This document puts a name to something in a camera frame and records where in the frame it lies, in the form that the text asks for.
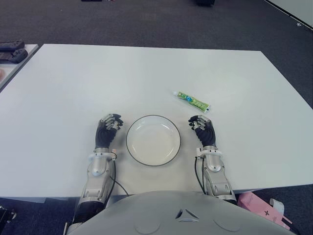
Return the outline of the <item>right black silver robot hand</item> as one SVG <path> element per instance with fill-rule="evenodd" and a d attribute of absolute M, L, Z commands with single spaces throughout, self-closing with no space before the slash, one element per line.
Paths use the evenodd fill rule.
<path fill-rule="evenodd" d="M 203 147 L 216 147 L 215 130 L 212 121 L 209 118 L 203 115 L 192 116 L 188 122 L 191 129 L 195 131 Z"/>

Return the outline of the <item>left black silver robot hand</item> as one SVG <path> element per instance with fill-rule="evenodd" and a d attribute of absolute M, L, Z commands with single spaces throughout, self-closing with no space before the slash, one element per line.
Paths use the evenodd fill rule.
<path fill-rule="evenodd" d="M 116 132 L 123 125 L 120 118 L 119 114 L 108 114 L 99 120 L 95 135 L 95 149 L 109 148 Z"/>

